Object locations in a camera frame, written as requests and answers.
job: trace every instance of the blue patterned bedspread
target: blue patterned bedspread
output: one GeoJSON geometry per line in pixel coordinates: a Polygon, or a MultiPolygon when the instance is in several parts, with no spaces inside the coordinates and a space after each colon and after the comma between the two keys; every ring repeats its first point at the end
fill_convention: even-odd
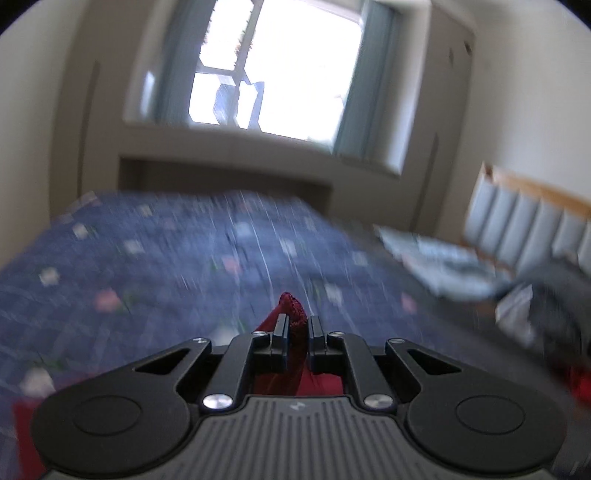
{"type": "Polygon", "coordinates": [[[486,368],[488,347],[422,313],[300,200],[88,194],[0,274],[0,479],[16,475],[11,406],[35,394],[32,368],[59,388],[188,338],[229,343],[284,291],[328,331],[399,336],[486,368]]]}

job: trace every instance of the headboard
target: headboard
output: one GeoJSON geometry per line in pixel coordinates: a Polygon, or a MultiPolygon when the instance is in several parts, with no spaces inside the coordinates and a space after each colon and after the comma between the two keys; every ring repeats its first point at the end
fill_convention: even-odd
{"type": "Polygon", "coordinates": [[[463,242],[516,273],[551,257],[569,255],[591,274],[590,219],[591,203],[483,165],[463,242]]]}

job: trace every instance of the red cloth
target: red cloth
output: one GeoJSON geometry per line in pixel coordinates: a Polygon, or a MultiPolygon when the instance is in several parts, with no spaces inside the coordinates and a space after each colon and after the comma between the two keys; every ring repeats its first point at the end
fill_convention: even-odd
{"type": "Polygon", "coordinates": [[[21,464],[21,480],[37,480],[45,473],[45,467],[33,445],[29,425],[39,400],[21,400],[12,406],[14,429],[18,439],[18,460],[21,464]]]}
{"type": "MultiPolygon", "coordinates": [[[[343,384],[337,375],[313,375],[306,363],[308,354],[308,320],[301,303],[291,294],[284,293],[279,304],[259,325],[257,330],[272,332],[280,313],[290,318],[290,351],[287,371],[282,374],[259,375],[255,379],[254,393],[258,395],[324,396],[342,395],[343,384]]],[[[33,440],[29,425],[39,401],[21,400],[12,406],[18,439],[18,458],[21,480],[37,480],[45,472],[33,440]]]]}
{"type": "Polygon", "coordinates": [[[569,372],[569,386],[571,393],[576,399],[591,406],[591,372],[571,368],[569,372]]]}
{"type": "Polygon", "coordinates": [[[337,375],[313,375],[308,370],[308,320],[301,303],[291,294],[283,293],[279,304],[257,330],[272,332],[277,317],[285,313],[290,318],[290,350],[287,371],[282,374],[259,375],[255,379],[256,395],[296,395],[298,397],[342,395],[343,384],[337,375]]]}

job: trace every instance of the screw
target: screw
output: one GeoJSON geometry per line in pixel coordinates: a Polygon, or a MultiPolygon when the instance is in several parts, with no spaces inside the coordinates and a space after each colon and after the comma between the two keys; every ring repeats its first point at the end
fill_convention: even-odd
{"type": "Polygon", "coordinates": [[[383,393],[375,393],[365,397],[363,403],[366,407],[369,407],[372,410],[385,410],[394,404],[394,399],[389,395],[384,395],[383,393]]]}
{"type": "Polygon", "coordinates": [[[203,405],[211,410],[223,410],[230,407],[234,401],[232,397],[224,393],[214,393],[203,399],[203,405]]]}

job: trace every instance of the curtain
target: curtain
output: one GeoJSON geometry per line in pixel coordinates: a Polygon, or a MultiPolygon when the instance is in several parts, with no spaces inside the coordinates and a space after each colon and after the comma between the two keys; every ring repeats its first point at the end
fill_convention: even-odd
{"type": "Polygon", "coordinates": [[[363,10],[363,36],[333,152],[365,159],[381,121],[398,39],[398,14],[370,0],[363,10]]]}
{"type": "Polygon", "coordinates": [[[216,0],[180,0],[164,39],[164,65],[156,87],[154,121],[186,124],[193,79],[216,0]]]}

